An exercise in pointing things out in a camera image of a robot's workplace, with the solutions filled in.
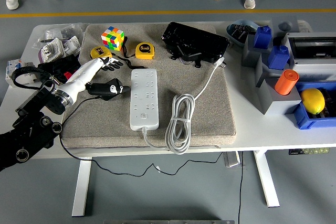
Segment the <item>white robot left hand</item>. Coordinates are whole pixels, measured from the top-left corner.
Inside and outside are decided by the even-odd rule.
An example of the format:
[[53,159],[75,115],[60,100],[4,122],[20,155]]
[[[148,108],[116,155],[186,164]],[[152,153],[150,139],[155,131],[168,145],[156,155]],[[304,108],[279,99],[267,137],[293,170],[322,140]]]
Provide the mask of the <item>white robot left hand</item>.
[[70,103],[77,101],[78,93],[87,90],[89,94],[99,95],[102,97],[116,96],[120,93],[131,90],[128,86],[123,86],[119,80],[112,84],[93,83],[90,81],[96,73],[103,68],[119,68],[122,63],[112,57],[95,58],[82,65],[65,84],[58,86],[54,94],[59,95]]

